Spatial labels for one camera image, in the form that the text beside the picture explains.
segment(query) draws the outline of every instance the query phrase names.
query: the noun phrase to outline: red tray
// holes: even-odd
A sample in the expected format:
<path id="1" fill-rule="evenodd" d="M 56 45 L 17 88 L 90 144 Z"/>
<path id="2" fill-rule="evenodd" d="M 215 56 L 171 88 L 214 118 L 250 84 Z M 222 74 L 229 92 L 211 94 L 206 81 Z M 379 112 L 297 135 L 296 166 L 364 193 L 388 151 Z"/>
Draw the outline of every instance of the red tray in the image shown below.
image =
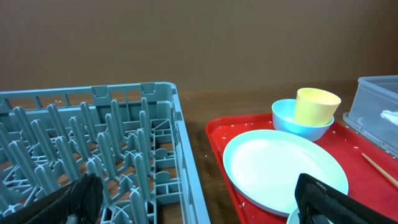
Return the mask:
<path id="1" fill-rule="evenodd" d="M 274 129 L 272 114 L 215 119 L 207 124 L 206 133 L 241 223 L 286 223 L 286 218 L 270 214 L 246 200 L 224 170 L 223 152 L 227 143 L 241 133 L 256 129 Z M 398 189 L 361 153 L 364 152 L 395 179 L 398 179 L 397 161 L 337 122 L 315 143 L 328 151 L 344 169 L 351 198 L 398 221 Z"/>

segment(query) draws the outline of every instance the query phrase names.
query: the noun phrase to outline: plate rim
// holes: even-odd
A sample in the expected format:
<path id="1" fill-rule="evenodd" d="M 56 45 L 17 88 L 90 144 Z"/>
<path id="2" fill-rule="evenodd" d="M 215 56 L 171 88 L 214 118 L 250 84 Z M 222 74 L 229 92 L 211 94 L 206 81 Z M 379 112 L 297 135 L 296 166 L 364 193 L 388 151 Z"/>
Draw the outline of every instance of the plate rim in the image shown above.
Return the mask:
<path id="1" fill-rule="evenodd" d="M 290 213 L 285 213 L 285 212 L 281 212 L 281 211 L 279 211 L 279 210 L 275 210 L 275 209 L 273 209 L 273 208 L 271 208 L 271 207 L 265 206 L 265 205 L 263 205 L 263 204 L 261 204 L 261 203 L 255 201 L 254 199 L 252 199 L 252 198 L 249 197 L 248 195 L 246 195 L 246 194 L 238 187 L 238 185 L 232 180 L 232 178 L 231 178 L 232 175 L 229 173 L 229 169 L 227 169 L 226 166 L 225 166 L 225 156 L 224 156 L 224 155 L 225 155 L 225 153 L 226 153 L 226 151 L 227 151 L 227 148 L 228 148 L 228 146 L 231 144 L 231 142 L 233 142 L 233 140 L 235 140 L 236 138 L 241 138 L 242 135 L 246 135 L 246 134 L 250 134 L 250 133 L 255 133 L 255 132 L 278 132 L 278 133 L 281 133 L 281 134 L 283 134 L 283 135 L 290 136 L 290 137 L 293 137 L 293 138 L 303 139 L 304 141 L 308 142 L 309 144 L 312 144 L 312 145 L 314 145 L 315 147 L 317 147 L 317 148 L 323 150 L 325 153 L 327 153 L 327 154 L 331 157 L 332 160 L 334 160 L 334 161 L 338 164 L 338 167 L 341 169 L 342 173 L 344 174 L 344 178 L 345 178 L 345 179 L 344 179 L 344 189 L 342 189 L 342 190 L 343 190 L 342 193 L 345 194 L 345 195 L 348 194 L 348 191 L 349 191 L 349 184 L 348 184 L 348 178 L 347 178 L 347 175 L 346 175 L 344 169 L 341 167 L 340 163 L 339 163 L 328 151 L 324 150 L 324 148 L 320 147 L 319 145 L 315 144 L 314 142 L 309 141 L 308 139 L 305 139 L 305 138 L 303 138 L 303 137 L 300 137 L 300 136 L 295 135 L 295 134 L 292 134 L 292 133 L 287 133 L 287 132 L 278 131 L 278 130 L 271 130 L 271 129 L 258 129 L 258 130 L 246 131 L 246 132 L 244 132 L 244 133 L 241 133 L 241 134 L 235 136 L 234 138 L 232 138 L 232 139 L 227 143 L 227 145 L 225 146 L 225 149 L 224 149 L 224 151 L 223 151 L 223 167 L 224 167 L 224 170 L 225 170 L 225 172 L 226 172 L 226 175 L 228 176 L 229 181 L 236 187 L 236 190 L 237 190 L 240 194 L 242 194 L 243 197 L 244 197 L 246 200 L 250 201 L 250 202 L 253 203 L 255 206 L 257 206 L 257 207 L 259 207 L 259 208 L 261 208 L 261 209 L 263 209 L 263 210 L 265 210 L 265 211 L 267 211 L 267 212 L 270 212 L 270 213 L 272 213 L 272 214 L 279 215 L 279 216 L 282 216 L 282 217 L 289 217 L 289 215 L 295 210 L 295 209 L 293 209 Z"/>

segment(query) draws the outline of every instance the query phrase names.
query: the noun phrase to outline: wooden chopstick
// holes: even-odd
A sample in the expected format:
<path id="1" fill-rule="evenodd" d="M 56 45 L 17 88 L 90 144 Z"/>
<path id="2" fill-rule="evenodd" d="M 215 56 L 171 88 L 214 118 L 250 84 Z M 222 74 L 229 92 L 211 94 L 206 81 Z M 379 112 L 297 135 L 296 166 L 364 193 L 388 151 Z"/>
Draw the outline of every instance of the wooden chopstick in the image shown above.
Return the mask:
<path id="1" fill-rule="evenodd" d="M 391 182 L 398 189 L 398 181 L 395 180 L 389 173 L 387 173 L 383 168 L 381 168 L 377 163 L 373 162 L 371 158 L 369 158 L 365 153 L 362 153 L 362 156 L 370 162 L 374 168 L 376 168 L 389 182 Z"/>

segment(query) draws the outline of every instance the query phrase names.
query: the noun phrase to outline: blue plastic dish rack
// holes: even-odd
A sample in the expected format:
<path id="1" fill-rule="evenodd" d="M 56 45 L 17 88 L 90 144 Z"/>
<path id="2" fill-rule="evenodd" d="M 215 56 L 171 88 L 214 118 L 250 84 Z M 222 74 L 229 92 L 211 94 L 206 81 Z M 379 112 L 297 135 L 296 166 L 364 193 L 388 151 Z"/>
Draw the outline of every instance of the blue plastic dish rack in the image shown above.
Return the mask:
<path id="1" fill-rule="evenodd" d="M 133 90 L 141 100 L 129 100 Z M 112 99 L 114 91 L 123 102 Z M 93 103 L 71 105 L 82 94 Z M 61 96 L 65 106 L 43 106 L 49 96 Z M 35 108 L 13 105 L 15 98 L 30 98 Z M 167 142 L 172 150 L 157 147 Z M 59 189 L 63 174 L 79 179 L 85 165 L 103 181 L 102 224 L 158 223 L 158 206 L 178 202 L 184 223 L 210 223 L 174 84 L 0 92 L 0 146 L 0 164 L 9 164 L 0 170 L 1 218 Z M 176 178 L 161 170 L 170 167 Z M 111 181 L 119 184 L 113 197 Z M 128 192 L 129 200 L 120 200 Z"/>

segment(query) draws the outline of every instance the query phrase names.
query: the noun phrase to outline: white plate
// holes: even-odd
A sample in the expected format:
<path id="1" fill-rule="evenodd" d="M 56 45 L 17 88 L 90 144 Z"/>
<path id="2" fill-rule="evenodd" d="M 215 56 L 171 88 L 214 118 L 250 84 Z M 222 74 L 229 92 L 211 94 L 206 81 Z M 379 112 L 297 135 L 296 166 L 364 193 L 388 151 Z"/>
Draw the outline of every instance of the white plate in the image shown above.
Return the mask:
<path id="1" fill-rule="evenodd" d="M 294 190 L 301 173 L 348 193 L 347 177 L 329 153 L 282 131 L 257 130 L 236 136 L 226 146 L 223 162 L 229 179 L 243 196 L 284 217 L 297 208 Z"/>

